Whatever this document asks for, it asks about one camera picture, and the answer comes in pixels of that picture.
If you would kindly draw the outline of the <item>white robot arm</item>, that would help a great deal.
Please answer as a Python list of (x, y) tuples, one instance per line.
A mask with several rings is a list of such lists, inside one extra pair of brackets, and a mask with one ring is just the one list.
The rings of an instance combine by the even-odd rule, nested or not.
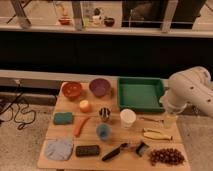
[(213, 87), (210, 72), (204, 67), (192, 67), (172, 74), (168, 79), (168, 89), (159, 102), (165, 109), (163, 125), (171, 128), (177, 115), (187, 104), (196, 106), (204, 114), (213, 118)]

